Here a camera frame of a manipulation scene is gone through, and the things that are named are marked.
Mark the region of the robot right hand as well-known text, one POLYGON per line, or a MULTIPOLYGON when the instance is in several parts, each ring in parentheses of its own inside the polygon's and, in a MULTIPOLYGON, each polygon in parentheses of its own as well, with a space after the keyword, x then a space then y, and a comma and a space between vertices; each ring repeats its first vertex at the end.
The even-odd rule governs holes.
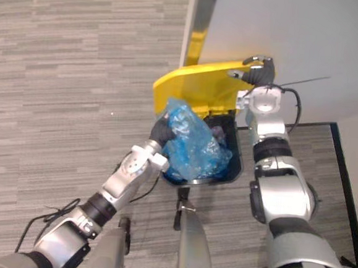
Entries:
POLYGON ((258 54, 243 60, 242 65, 249 66, 249 70, 245 72, 232 69, 227 75, 255 87, 273 84, 276 75, 273 58, 258 54))

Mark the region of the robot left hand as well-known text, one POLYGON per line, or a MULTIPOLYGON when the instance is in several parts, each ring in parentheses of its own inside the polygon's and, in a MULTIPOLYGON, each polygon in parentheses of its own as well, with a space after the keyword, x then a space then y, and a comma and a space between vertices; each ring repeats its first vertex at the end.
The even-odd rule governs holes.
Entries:
POLYGON ((149 139, 164 147, 168 141, 174 140, 175 137, 175 133, 169 127, 169 115, 166 113, 152 127, 149 139))

